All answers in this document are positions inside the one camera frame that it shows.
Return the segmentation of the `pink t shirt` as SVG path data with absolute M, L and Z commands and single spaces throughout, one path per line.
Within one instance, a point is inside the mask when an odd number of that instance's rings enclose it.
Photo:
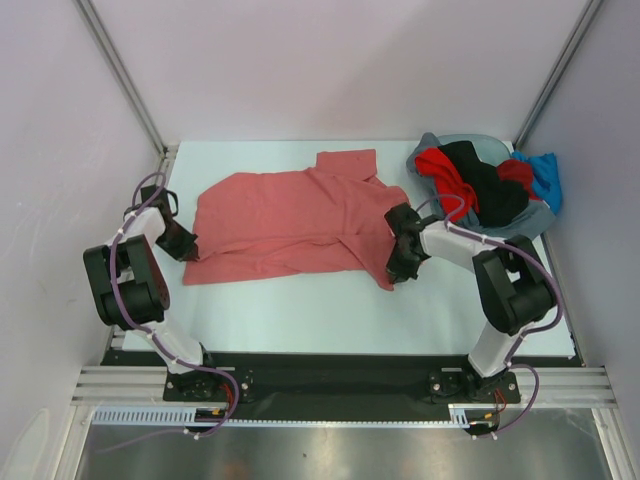
M 364 271 L 383 290 L 394 237 L 386 213 L 407 202 L 377 176 L 373 149 L 320 152 L 314 166 L 235 173 L 197 200 L 198 257 L 186 285 Z

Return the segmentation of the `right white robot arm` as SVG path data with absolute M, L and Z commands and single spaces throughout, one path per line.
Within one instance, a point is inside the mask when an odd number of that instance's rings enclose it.
M 497 389 L 496 376 L 513 366 L 515 353 L 530 335 L 555 328 L 564 315 L 559 286 L 532 241 L 508 240 L 461 228 L 447 217 L 422 218 L 407 203 L 385 214 L 395 244 L 387 262 L 393 284 L 415 280 L 422 264 L 439 258 L 475 276 L 486 325 L 461 376 L 463 393 L 484 401 Z

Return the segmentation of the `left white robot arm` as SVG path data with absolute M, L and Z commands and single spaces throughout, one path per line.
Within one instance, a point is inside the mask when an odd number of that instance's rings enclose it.
M 153 252 L 155 246 L 178 262 L 198 259 L 197 236 L 175 217 L 177 195 L 164 187 L 145 186 L 107 242 L 83 252 L 83 262 L 101 321 L 132 331 L 151 345 L 168 372 L 187 375 L 186 387 L 197 398 L 214 397 L 221 376 L 201 343 L 168 316 L 170 293 Z

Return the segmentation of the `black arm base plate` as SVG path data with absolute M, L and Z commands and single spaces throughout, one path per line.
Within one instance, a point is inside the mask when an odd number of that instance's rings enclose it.
M 415 420 L 440 405 L 490 410 L 524 402 L 515 371 L 478 378 L 463 356 L 207 355 L 209 373 L 173 375 L 151 352 L 110 351 L 101 366 L 163 367 L 166 400 L 219 408 L 230 418 L 241 409 L 250 418 Z

